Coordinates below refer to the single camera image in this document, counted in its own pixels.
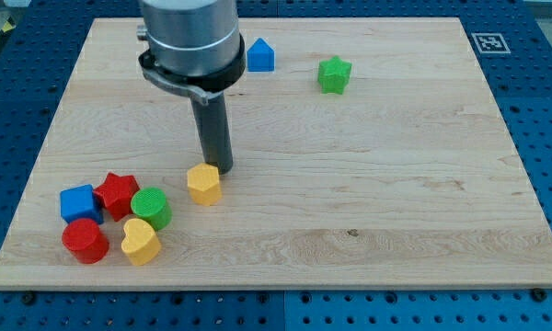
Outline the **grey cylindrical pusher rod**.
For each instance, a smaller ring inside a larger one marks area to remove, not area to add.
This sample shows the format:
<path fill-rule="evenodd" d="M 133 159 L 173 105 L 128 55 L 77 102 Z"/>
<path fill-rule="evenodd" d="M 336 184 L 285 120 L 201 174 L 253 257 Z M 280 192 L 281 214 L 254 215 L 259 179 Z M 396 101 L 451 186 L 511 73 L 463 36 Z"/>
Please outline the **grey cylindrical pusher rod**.
<path fill-rule="evenodd" d="M 216 166 L 220 175 L 228 173 L 234 161 L 224 93 L 213 95 L 207 105 L 198 101 L 191 105 L 204 162 Z"/>

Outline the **black and metal tool flange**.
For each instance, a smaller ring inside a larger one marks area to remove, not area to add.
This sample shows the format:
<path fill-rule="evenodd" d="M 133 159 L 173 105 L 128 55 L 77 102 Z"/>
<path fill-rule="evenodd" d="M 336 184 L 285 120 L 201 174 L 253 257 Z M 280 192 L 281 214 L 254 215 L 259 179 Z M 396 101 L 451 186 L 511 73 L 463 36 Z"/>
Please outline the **black and metal tool flange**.
<path fill-rule="evenodd" d="M 158 64 L 149 50 L 139 55 L 138 63 L 141 65 L 144 78 L 154 86 L 208 106 L 212 98 L 232 86 L 245 72 L 245 40 L 239 35 L 238 52 L 233 61 L 224 68 L 206 75 L 175 74 Z"/>

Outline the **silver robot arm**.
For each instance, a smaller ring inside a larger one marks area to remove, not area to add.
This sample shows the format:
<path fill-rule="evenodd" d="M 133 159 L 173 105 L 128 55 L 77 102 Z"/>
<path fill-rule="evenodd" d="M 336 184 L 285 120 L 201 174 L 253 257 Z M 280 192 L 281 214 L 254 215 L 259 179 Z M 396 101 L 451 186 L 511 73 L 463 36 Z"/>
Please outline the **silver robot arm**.
<path fill-rule="evenodd" d="M 224 91 L 246 69 L 245 41 L 234 0 L 139 0 L 148 44 L 138 58 L 143 76 L 167 93 L 190 100 L 204 162 L 233 167 Z"/>

